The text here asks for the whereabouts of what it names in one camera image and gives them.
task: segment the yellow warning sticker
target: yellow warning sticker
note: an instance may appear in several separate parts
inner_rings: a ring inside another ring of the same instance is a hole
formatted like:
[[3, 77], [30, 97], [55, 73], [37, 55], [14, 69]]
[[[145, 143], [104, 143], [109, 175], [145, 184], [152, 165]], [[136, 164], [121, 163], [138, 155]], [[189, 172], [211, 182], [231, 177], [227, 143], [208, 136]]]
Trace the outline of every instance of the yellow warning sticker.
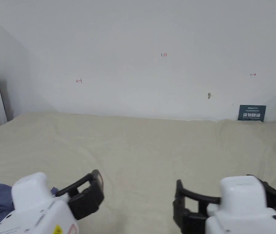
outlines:
[[57, 225], [55, 227], [55, 231], [53, 231], [53, 234], [63, 234], [62, 228], [59, 225]]

